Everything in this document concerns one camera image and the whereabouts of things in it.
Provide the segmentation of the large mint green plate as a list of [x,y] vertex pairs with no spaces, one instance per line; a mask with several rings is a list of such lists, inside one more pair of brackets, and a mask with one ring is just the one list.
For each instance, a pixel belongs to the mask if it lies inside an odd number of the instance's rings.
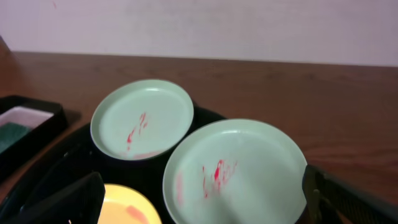
[[197,129],[174,150],[162,184],[175,223],[297,222],[307,166],[298,145],[267,123],[225,119]]

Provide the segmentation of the round black tray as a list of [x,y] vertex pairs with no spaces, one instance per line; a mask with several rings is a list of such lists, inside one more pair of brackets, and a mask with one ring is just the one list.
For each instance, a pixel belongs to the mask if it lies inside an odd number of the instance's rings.
[[152,202],[163,223],[173,223],[162,195],[171,154],[139,162],[110,158],[94,145],[86,124],[51,148],[13,186],[1,204],[1,223],[92,172],[99,172],[105,183],[138,190]]

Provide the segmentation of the small mint green plate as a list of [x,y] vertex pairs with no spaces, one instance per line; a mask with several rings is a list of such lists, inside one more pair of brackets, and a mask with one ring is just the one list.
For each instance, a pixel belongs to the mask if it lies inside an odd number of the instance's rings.
[[193,117],[193,101],[182,87],[166,80],[139,80],[102,100],[93,113],[90,134],[108,157],[140,161],[178,144]]

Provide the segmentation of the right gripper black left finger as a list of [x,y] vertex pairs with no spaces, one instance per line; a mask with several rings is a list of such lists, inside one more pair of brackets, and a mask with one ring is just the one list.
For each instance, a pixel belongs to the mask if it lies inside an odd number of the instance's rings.
[[92,172],[55,192],[3,224],[97,224],[105,195],[99,173]]

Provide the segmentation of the rectangular black sponge tray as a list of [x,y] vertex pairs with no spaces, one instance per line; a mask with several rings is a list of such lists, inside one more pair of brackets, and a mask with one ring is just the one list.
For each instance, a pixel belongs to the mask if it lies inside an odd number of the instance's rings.
[[1,181],[68,127],[59,103],[11,95],[1,98]]

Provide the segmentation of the green and yellow sponge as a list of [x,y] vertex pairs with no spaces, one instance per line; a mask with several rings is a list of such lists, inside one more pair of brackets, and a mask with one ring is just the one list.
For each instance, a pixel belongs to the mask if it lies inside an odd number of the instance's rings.
[[9,149],[16,142],[31,132],[31,128],[17,123],[6,123],[1,126],[0,153]]

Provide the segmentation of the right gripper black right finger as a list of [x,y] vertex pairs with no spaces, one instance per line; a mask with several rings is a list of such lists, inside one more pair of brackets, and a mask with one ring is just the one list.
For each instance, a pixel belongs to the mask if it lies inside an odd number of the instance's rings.
[[355,224],[397,224],[397,207],[383,202],[307,165],[302,180],[307,208],[315,224],[342,223],[341,215]]

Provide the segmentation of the yellow plate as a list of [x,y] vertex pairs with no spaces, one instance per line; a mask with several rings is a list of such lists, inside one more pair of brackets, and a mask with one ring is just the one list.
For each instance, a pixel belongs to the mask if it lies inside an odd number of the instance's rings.
[[153,204],[140,192],[117,184],[105,184],[98,224],[162,224]]

